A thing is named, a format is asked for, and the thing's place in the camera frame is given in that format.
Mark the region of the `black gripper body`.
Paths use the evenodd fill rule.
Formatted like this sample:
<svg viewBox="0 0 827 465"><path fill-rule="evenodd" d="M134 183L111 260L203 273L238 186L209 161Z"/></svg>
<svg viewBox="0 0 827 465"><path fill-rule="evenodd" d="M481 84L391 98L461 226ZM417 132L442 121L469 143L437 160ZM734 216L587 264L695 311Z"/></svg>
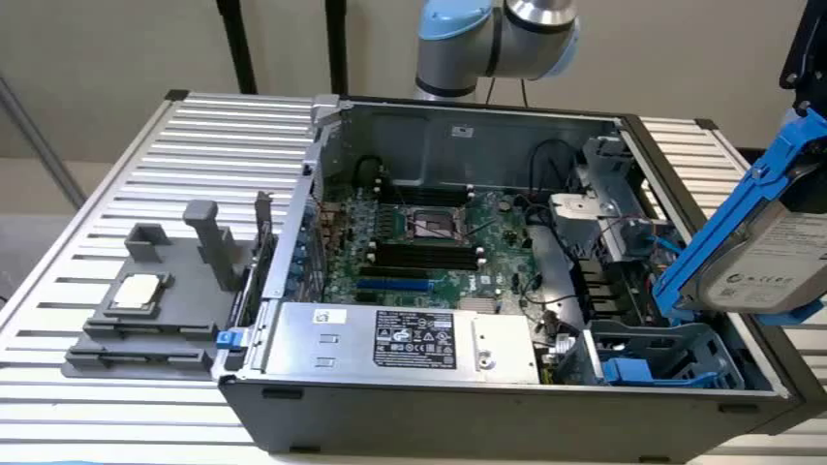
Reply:
<svg viewBox="0 0 827 465"><path fill-rule="evenodd" d="M826 115L826 0L809 0L781 71L779 86L796 92L793 109Z"/></svg>

